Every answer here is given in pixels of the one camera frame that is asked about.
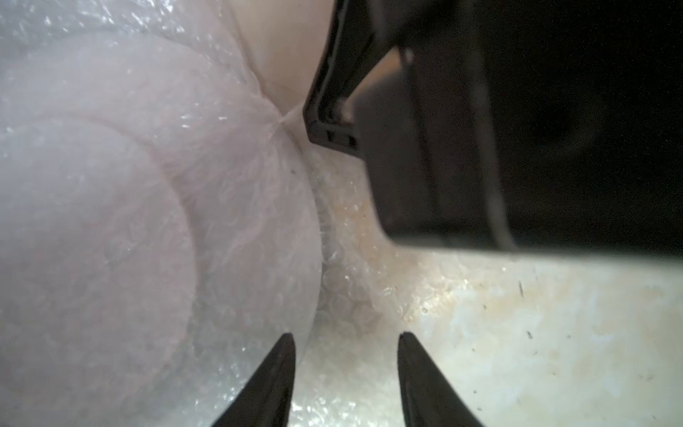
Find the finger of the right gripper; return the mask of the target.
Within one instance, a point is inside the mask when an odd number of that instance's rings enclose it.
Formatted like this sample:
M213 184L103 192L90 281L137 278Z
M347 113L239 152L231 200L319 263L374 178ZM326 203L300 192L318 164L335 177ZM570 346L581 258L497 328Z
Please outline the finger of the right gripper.
M385 56L368 2L334 3L327 42L303 107L309 141L353 157L361 155L352 123L342 105Z

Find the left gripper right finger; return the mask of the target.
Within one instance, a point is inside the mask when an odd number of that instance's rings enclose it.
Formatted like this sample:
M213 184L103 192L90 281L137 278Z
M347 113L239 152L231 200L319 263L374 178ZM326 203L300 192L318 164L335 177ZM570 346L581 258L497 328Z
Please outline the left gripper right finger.
M400 335L397 356L407 427L482 427L414 334Z

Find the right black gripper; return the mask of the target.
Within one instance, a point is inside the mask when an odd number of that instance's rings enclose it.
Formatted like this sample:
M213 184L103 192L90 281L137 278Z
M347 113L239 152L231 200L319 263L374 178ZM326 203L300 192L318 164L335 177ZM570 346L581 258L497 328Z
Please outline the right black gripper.
M353 104L390 239L681 256L681 2L368 9L401 56Z

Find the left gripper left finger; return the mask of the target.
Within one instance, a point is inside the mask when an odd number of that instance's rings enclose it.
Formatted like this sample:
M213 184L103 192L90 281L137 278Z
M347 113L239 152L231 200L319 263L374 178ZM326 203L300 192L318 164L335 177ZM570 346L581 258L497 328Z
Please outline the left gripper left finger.
M295 338L286 333L213 427L287 426L295 387Z

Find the green rimmed plate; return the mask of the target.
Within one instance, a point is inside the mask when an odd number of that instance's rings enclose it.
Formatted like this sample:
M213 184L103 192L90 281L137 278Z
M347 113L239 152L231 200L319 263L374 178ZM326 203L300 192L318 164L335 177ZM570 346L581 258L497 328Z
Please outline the green rimmed plate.
M321 267L240 66L103 32L2 67L2 425L208 426L280 336L305 348Z

